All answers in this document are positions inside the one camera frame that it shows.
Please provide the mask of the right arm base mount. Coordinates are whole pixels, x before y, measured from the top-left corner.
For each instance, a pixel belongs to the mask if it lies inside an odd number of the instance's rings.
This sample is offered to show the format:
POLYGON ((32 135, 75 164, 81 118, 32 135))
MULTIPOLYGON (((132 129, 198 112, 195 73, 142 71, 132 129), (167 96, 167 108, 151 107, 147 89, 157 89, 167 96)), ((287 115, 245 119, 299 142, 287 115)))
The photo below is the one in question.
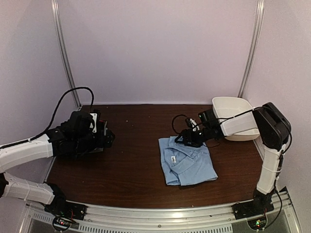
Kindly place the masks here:
POLYGON ((266 212, 273 211, 271 195, 255 195, 253 200, 247 202, 237 202, 232 206, 235 219, 249 218, 257 215, 263 215, 266 212))

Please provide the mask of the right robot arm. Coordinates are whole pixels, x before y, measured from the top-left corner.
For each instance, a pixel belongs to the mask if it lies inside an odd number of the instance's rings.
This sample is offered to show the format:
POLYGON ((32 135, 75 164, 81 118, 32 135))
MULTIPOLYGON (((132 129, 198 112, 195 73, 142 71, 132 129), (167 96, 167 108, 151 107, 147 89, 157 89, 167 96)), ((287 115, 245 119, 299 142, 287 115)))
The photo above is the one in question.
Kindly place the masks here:
POLYGON ((291 125, 286 117, 268 102, 234 116, 220 117, 216 110, 199 113, 200 124, 186 118, 187 128, 178 133, 175 142, 198 148, 210 139, 221 139, 247 130, 258 129, 265 156, 249 210, 260 214, 276 192, 276 181, 282 170, 283 156, 292 143, 291 125))

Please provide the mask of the light blue long sleeve shirt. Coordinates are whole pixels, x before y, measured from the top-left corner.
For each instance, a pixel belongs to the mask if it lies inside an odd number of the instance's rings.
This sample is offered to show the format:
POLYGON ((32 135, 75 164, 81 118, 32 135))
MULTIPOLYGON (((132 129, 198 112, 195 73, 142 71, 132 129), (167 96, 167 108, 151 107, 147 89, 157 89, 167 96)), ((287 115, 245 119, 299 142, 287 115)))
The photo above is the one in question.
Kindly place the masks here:
POLYGON ((158 140, 166 185, 188 186, 218 178, 206 144, 199 148, 175 143, 175 137, 158 140))

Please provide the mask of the grey shirt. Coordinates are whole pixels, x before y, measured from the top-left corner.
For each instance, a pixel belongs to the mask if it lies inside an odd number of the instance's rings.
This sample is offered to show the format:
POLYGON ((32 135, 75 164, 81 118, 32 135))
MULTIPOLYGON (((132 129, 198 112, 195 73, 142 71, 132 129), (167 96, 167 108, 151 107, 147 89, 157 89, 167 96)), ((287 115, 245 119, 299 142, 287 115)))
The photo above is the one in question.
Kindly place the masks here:
POLYGON ((107 139, 107 122, 104 120, 100 120, 97 124, 97 137, 98 137, 98 150, 103 151, 108 139, 107 139))

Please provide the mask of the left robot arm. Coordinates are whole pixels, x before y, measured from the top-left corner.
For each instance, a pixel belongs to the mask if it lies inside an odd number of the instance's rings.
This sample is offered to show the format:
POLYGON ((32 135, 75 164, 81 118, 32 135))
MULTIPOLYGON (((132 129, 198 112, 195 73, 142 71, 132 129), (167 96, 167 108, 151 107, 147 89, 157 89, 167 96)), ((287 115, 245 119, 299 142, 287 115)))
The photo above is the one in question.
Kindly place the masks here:
POLYGON ((39 202, 60 216, 70 211, 63 191, 55 184, 40 183, 12 173, 20 167, 56 157, 77 159, 112 146, 114 133, 101 113, 74 111, 69 119, 32 138, 0 147, 0 196, 39 202))

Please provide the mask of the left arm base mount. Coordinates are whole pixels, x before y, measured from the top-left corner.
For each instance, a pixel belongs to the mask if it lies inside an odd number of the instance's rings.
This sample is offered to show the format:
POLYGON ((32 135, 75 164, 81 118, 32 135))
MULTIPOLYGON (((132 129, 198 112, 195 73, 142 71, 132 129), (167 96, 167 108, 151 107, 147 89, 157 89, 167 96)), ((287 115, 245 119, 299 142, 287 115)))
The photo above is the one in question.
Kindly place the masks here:
POLYGON ((67 218, 69 220, 84 220, 86 206, 67 201, 64 195, 55 195, 50 204, 44 204, 44 209, 55 216, 67 218))

